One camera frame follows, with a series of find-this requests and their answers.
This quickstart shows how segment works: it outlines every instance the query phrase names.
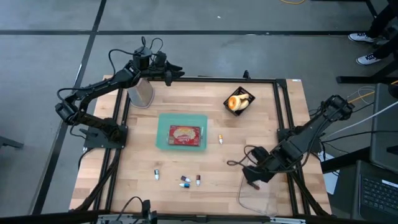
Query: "concrete floor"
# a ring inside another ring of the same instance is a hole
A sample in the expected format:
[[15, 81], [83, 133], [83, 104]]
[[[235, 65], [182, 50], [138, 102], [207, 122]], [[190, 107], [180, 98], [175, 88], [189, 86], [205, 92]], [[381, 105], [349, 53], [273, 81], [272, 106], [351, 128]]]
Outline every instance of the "concrete floor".
[[[377, 11], [387, 4], [373, 1]], [[0, 0], [0, 30], [91, 30], [99, 0]], [[363, 2], [306, 1], [301, 5], [278, 0], [113, 0], [106, 3], [99, 30], [366, 30], [372, 16]], [[160, 37], [169, 60], [184, 67], [186, 76], [302, 79], [309, 109], [332, 94], [348, 96], [362, 85], [337, 85], [338, 75], [371, 75], [391, 58], [363, 67], [355, 58], [370, 53], [370, 45], [345, 36], [147, 35]], [[54, 112], [55, 92], [72, 86], [88, 35], [0, 35], [0, 136], [25, 144], [0, 152], [0, 216], [30, 212], [60, 119]], [[96, 36], [82, 85], [111, 73], [108, 51], [132, 51], [139, 35]], [[129, 59], [114, 55], [116, 68]], [[364, 106], [362, 101], [356, 104]], [[349, 121], [327, 129], [332, 133], [372, 113], [372, 107]], [[370, 129], [363, 123], [342, 133]], [[43, 209], [68, 210], [83, 141], [67, 134]], [[369, 145], [369, 136], [335, 142], [346, 151]], [[340, 153], [329, 149], [329, 154]]]

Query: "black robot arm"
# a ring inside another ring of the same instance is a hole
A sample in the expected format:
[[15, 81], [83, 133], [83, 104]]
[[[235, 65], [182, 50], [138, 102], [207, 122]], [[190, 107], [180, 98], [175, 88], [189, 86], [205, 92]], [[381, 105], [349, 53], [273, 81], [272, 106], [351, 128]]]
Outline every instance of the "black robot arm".
[[[140, 78], [162, 78], [166, 85], [170, 86], [173, 80], [184, 75], [184, 72], [181, 71], [182, 67], [170, 64], [163, 52], [152, 54], [150, 49], [143, 46], [131, 55], [133, 55], [133, 59], [107, 80], [84, 88], [73, 89], [74, 92], [65, 98], [61, 98], [58, 91], [61, 103], [55, 106], [55, 111], [62, 120], [72, 126], [85, 124], [91, 127], [88, 131], [81, 130], [86, 134], [87, 139], [90, 138], [90, 141], [86, 141], [86, 143], [92, 143], [85, 144], [85, 147], [121, 148], [127, 134], [127, 127], [119, 126], [115, 120], [101, 119], [87, 114], [87, 107], [91, 100], [120, 88], [134, 87]], [[150, 63], [153, 55], [155, 55], [155, 59]], [[78, 106], [75, 105], [76, 101], [80, 101]]]
[[316, 138], [331, 123], [348, 119], [353, 108], [354, 105], [341, 96], [329, 97], [322, 102], [319, 112], [309, 122], [288, 133], [270, 153], [262, 147], [252, 150], [250, 153], [256, 158], [257, 165], [243, 167], [245, 178], [249, 183], [256, 180], [268, 182], [276, 173], [296, 171], [299, 167], [295, 166], [305, 153], [308, 153], [308, 159]]

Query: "red food package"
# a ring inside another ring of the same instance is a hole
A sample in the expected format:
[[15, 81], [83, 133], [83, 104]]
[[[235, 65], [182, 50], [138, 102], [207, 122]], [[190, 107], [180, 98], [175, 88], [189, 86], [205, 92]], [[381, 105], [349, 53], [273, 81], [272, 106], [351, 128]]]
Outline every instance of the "red food package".
[[200, 128], [191, 126], [170, 126], [169, 144], [200, 146]]

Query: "person's leg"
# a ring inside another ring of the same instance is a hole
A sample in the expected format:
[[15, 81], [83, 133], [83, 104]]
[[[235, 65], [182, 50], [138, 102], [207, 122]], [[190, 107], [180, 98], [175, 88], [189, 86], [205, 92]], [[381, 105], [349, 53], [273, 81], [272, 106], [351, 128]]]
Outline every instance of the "person's leg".
[[371, 28], [367, 31], [366, 35], [370, 38], [376, 38], [383, 32], [384, 28], [394, 18], [394, 11], [390, 5], [386, 6], [377, 17], [373, 20]]
[[379, 62], [381, 59], [388, 57], [393, 51], [398, 50], [398, 35], [390, 41], [380, 46], [375, 52], [359, 57], [356, 62], [360, 65], [371, 65]]
[[367, 32], [350, 34], [348, 36], [349, 40], [373, 43], [374, 40], [381, 35], [384, 28], [386, 28], [389, 21], [392, 20], [394, 16], [394, 11], [390, 5], [388, 5], [373, 20], [372, 26]]
[[390, 41], [381, 45], [373, 55], [378, 59], [388, 57], [393, 51], [398, 50], [398, 35], [395, 35]]

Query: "wooden tabletop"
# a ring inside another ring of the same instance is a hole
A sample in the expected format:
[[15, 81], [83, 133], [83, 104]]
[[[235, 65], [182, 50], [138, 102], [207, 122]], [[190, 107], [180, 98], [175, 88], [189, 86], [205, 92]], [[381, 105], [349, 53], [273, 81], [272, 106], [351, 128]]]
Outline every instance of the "wooden tabletop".
[[[309, 120], [307, 103], [300, 80], [287, 80], [290, 104], [295, 125]], [[287, 178], [277, 174], [269, 184], [261, 183], [261, 190], [247, 187], [240, 166], [227, 166], [227, 160], [240, 160], [247, 144], [263, 146], [270, 151], [276, 146], [276, 130], [279, 127], [275, 99], [271, 84], [264, 83], [209, 83], [152, 82], [155, 98], [148, 109], [130, 107], [126, 147], [122, 150], [117, 181], [112, 201], [112, 212], [120, 212], [132, 197], [149, 199], [152, 210], [168, 214], [208, 215], [292, 215]], [[240, 116], [227, 111], [223, 102], [242, 86], [256, 99]], [[99, 97], [94, 115], [112, 117], [116, 91]], [[283, 93], [280, 100], [284, 108]], [[119, 123], [123, 106], [119, 112]], [[207, 148], [203, 152], [163, 151], [155, 146], [157, 124], [161, 113], [205, 114], [208, 117]], [[218, 142], [223, 135], [224, 143]], [[94, 149], [81, 162], [70, 208], [79, 206], [98, 182], [104, 149]], [[154, 170], [160, 171], [155, 180]], [[310, 156], [303, 167], [305, 183], [315, 200], [327, 212], [331, 212], [320, 162]], [[192, 182], [189, 189], [179, 186], [181, 175], [195, 180], [201, 175], [201, 184]], [[241, 188], [240, 202], [237, 194]], [[299, 211], [303, 213], [300, 191], [295, 186]], [[101, 200], [104, 207], [108, 186]], [[141, 206], [133, 201], [126, 212], [139, 212]]]

